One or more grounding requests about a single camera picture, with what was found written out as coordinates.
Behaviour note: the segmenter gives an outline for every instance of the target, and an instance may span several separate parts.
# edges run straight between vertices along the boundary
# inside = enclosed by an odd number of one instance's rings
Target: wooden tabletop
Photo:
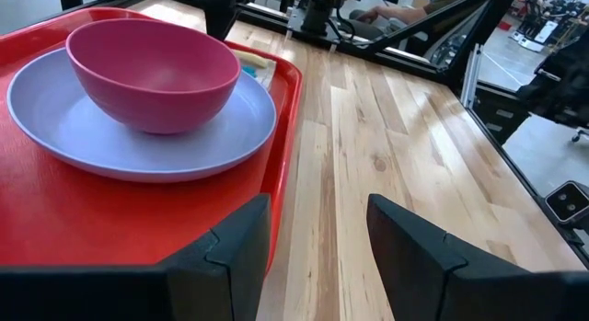
[[[204,30],[203,13],[180,3],[132,9]],[[240,22],[228,39],[294,63],[305,83],[259,320],[393,319],[366,231],[369,193],[523,268],[584,269],[445,86]]]

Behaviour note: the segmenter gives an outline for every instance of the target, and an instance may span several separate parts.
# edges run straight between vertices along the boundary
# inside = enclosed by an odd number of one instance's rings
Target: metal frame
[[[270,216],[260,194],[152,265],[2,266],[2,320],[254,320]]]
[[[82,5],[81,0],[63,0],[64,12],[59,15],[90,6],[127,7],[132,6],[140,1],[142,0],[98,0],[93,3]],[[178,1],[189,6],[196,6],[202,8],[201,0],[174,1]],[[562,235],[562,237],[565,239],[565,241],[569,243],[575,254],[580,258],[583,264],[587,268],[589,268],[589,255],[582,248],[580,248],[580,246],[583,245],[583,242],[578,238],[578,236],[573,231],[566,230],[565,228],[558,226],[558,224],[556,223],[556,219],[554,219],[554,216],[546,210],[543,198],[539,196],[534,187],[530,184],[527,178],[525,178],[521,170],[517,167],[517,165],[509,157],[509,155],[505,153],[505,151],[502,149],[502,146],[499,143],[497,143],[497,141],[485,127],[484,123],[480,121],[477,114],[471,108],[472,99],[474,98],[473,93],[476,93],[477,91],[493,93],[504,98],[506,102],[513,101],[516,99],[514,92],[511,90],[490,83],[477,81],[476,77],[472,76],[477,74],[479,64],[468,63],[469,58],[473,57],[473,55],[471,54],[473,50],[474,52],[480,52],[480,44],[484,44],[486,42],[487,38],[491,35],[491,33],[501,20],[502,16],[504,15],[505,12],[498,9],[498,7],[506,4],[508,4],[507,7],[509,7],[512,0],[460,0],[452,4],[451,6],[443,8],[438,12],[432,14],[432,17],[448,17],[451,15],[451,11],[456,11],[457,9],[461,9],[461,7],[466,7],[467,5],[472,5],[476,3],[483,3],[485,1],[487,1],[489,4],[485,8],[483,18],[480,18],[476,22],[475,26],[473,27],[474,32],[470,32],[467,35],[467,39],[465,40],[466,46],[463,46],[461,48],[460,53],[456,55],[452,64],[447,68],[442,68],[430,63],[413,59],[402,54],[388,52],[384,50],[387,47],[387,44],[390,42],[390,40],[375,40],[372,42],[367,42],[364,44],[364,49],[348,42],[342,42],[336,44],[337,50],[339,52],[350,54],[352,56],[356,56],[370,62],[378,63],[384,66],[398,69],[405,73],[417,75],[432,80],[434,82],[445,84],[449,86],[458,96],[461,92],[463,92],[463,95],[468,95],[468,101],[465,104],[467,113],[473,118],[473,120],[477,123],[477,125],[480,127],[483,133],[491,141],[491,144],[493,145],[495,150],[499,153],[499,155],[502,157],[502,159],[505,161],[508,167],[510,167],[513,170],[514,174],[521,181],[527,192],[537,202],[538,206],[546,214],[549,220],[555,225],[555,227]],[[285,12],[286,8],[292,6],[293,2],[294,0],[282,0],[281,11]],[[263,11],[247,5],[237,5],[237,7],[240,11],[240,13],[237,16],[238,20],[283,34],[286,34],[287,31],[289,31],[289,20],[286,16],[274,15],[267,11]],[[400,39],[403,37],[407,38],[411,34],[414,34],[417,31],[419,31],[420,28],[425,28],[431,26],[432,24],[432,19],[425,19],[421,22],[409,26],[406,29],[398,31],[392,36],[395,39]],[[299,40],[321,47],[328,48],[333,45],[333,42],[331,41],[320,39],[317,37],[311,37],[309,35],[294,34],[294,37]],[[370,52],[366,51],[366,49],[380,51]],[[463,77],[465,77],[465,82],[468,82],[468,84],[470,85],[466,91],[463,91],[463,88],[465,87],[465,85],[463,85],[462,83]]]

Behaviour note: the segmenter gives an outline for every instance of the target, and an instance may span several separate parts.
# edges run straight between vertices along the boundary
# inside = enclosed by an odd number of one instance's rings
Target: tray
[[[89,8],[0,39],[0,265],[151,265],[182,249],[228,214],[267,193],[276,247],[302,76],[277,62],[270,94],[278,122],[271,139],[245,163],[190,183],[153,186],[88,174],[43,152],[9,119],[6,90],[33,58],[64,45],[74,29],[109,18],[150,18],[119,8]]]

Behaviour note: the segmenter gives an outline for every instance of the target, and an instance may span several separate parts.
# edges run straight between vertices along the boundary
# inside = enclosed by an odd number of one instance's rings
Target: pink bowl
[[[239,61],[222,42],[161,21],[90,23],[69,35],[66,49],[102,110],[151,133],[186,132],[212,119],[240,73]]]

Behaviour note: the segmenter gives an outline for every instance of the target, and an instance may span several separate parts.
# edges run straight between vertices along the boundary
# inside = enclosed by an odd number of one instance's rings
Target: purple plate
[[[260,149],[276,125],[272,98],[242,73],[225,107],[197,131],[153,135],[131,130],[90,100],[65,49],[24,66],[8,88],[7,104],[18,127],[57,158],[135,182],[181,182],[225,171]]]

